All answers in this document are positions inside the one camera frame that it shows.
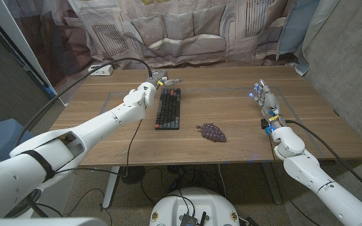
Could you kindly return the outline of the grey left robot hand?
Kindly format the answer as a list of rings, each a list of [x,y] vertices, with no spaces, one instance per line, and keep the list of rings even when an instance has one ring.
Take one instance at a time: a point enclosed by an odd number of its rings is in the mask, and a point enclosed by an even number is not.
[[[176,83],[182,82],[181,78],[169,79],[166,70],[154,70],[151,76],[148,77],[147,82],[152,83],[156,88],[159,86],[171,86]]]

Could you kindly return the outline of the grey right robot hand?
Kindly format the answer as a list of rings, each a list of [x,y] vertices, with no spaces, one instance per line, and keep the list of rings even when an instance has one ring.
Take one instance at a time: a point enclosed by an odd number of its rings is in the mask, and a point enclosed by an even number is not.
[[[280,105],[263,79],[260,79],[254,86],[254,92],[249,93],[254,101],[261,107],[263,118],[261,128],[270,135],[275,129],[284,126],[284,120],[279,111]]]

